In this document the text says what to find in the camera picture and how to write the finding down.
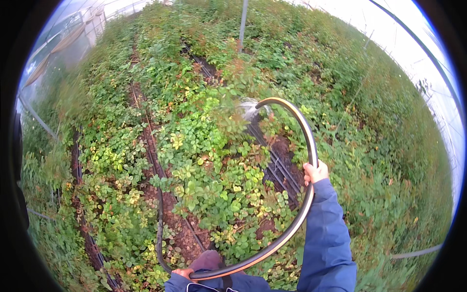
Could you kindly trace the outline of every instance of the hand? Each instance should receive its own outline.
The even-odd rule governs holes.
[[[305,186],[308,186],[310,182],[314,184],[322,179],[329,178],[327,165],[319,159],[318,167],[309,163],[304,163],[303,168],[305,169]]]
[[[173,270],[173,271],[172,271],[172,273],[178,274],[178,275],[180,275],[180,276],[182,276],[182,277],[185,277],[185,278],[187,278],[188,280],[190,280],[191,282],[198,283],[198,281],[196,281],[196,280],[191,280],[191,279],[190,279],[190,276],[189,276],[189,275],[190,275],[191,273],[193,273],[193,272],[194,272],[193,269],[176,269],[176,270]]]

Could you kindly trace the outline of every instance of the greenhouse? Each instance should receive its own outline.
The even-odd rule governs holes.
[[[390,4],[64,0],[17,93],[28,233],[54,279],[164,291],[206,250],[228,267],[277,245],[244,271],[295,291],[303,220],[278,242],[310,143],[284,107],[250,112],[274,97],[329,167],[355,291],[414,290],[458,205],[464,117],[436,33]]]

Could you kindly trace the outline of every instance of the water spray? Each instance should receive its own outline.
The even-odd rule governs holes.
[[[299,109],[295,105],[281,98],[270,97],[270,98],[261,100],[260,102],[257,102],[254,99],[244,99],[244,101],[240,103],[240,106],[245,110],[243,117],[246,120],[250,121],[256,115],[259,114],[259,111],[261,110],[262,107],[265,107],[269,113],[271,111],[271,109],[268,106],[269,104],[281,105],[284,108],[286,108],[295,117],[295,119],[300,124],[300,127],[302,128],[303,134],[305,136],[306,147],[308,150],[308,163],[318,166],[318,152],[316,150],[316,144],[313,138],[313,134],[311,132],[310,125],[308,124],[303,114],[299,111]],[[311,207],[311,202],[313,201],[313,195],[314,195],[313,186],[312,184],[308,184],[302,206],[300,210],[298,211],[297,216],[295,217],[293,222],[290,224],[290,226],[284,231],[284,233],[282,233],[282,235],[279,236],[269,246],[265,247],[264,249],[256,253],[254,256],[246,260],[243,260],[239,263],[230,265],[228,267],[221,268],[218,270],[212,270],[212,271],[191,273],[190,279],[209,280],[209,279],[224,277],[224,276],[242,271],[246,268],[249,268],[252,265],[259,263],[260,261],[264,260],[265,258],[275,253],[287,241],[289,241],[290,238],[292,238],[292,236],[298,231],[300,226],[305,221],[305,218]]]

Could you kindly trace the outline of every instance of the person's left hand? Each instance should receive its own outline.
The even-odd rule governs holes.
[[[172,273],[175,273],[175,274],[178,274],[178,275],[180,275],[182,277],[185,277],[188,280],[190,280],[191,282],[198,283],[198,281],[190,279],[189,275],[191,273],[194,273],[193,269],[176,269],[176,270],[173,270]]]

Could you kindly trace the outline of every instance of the blue jacket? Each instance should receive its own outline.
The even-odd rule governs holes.
[[[313,186],[315,198],[306,220],[303,266],[297,291],[354,291],[357,265],[352,261],[350,236],[342,219],[342,207],[337,202],[336,191],[329,179]],[[228,292],[271,291],[262,277],[235,273],[231,279],[232,289],[227,289]],[[165,282],[166,292],[216,292],[222,286],[221,278],[196,284],[173,273]]]

